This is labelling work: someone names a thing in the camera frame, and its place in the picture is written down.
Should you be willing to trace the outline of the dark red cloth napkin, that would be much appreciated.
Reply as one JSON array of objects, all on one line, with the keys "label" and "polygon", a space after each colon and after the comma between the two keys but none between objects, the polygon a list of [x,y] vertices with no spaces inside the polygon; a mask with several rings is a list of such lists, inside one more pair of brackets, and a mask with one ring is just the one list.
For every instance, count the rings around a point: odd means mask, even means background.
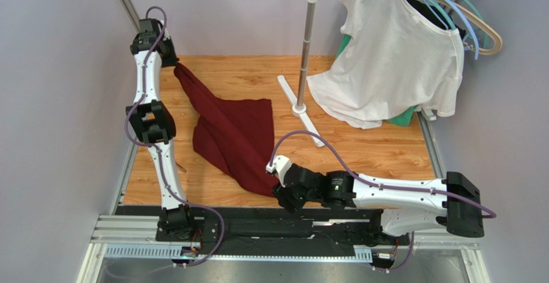
[{"label": "dark red cloth napkin", "polygon": [[272,197],[277,180],[265,171],[275,145],[271,100],[221,99],[183,64],[173,72],[199,115],[194,151],[242,189]]}]

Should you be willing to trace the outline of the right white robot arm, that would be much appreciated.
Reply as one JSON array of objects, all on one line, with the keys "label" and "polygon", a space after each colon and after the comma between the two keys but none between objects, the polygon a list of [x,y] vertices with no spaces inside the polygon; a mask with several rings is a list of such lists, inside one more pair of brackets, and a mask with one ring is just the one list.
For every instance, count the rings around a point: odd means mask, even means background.
[{"label": "right white robot arm", "polygon": [[480,191],[462,173],[449,171],[443,179],[403,181],[347,171],[325,175],[286,159],[266,166],[278,178],[273,195],[281,207],[294,213],[307,202],[324,208],[383,206],[374,230],[398,237],[426,229],[444,228],[450,234],[484,237]]}]

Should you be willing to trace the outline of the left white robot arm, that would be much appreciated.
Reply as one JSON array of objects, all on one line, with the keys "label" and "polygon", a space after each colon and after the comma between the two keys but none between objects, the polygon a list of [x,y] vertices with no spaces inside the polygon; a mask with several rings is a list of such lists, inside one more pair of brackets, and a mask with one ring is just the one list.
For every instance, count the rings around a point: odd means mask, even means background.
[{"label": "left white robot arm", "polygon": [[158,241],[189,241],[197,232],[186,204],[174,159],[175,120],[160,98],[160,71],[175,67],[178,57],[163,21],[141,19],[130,52],[137,65],[134,102],[126,108],[124,129],[133,130],[132,142],[148,149],[160,186]]}]

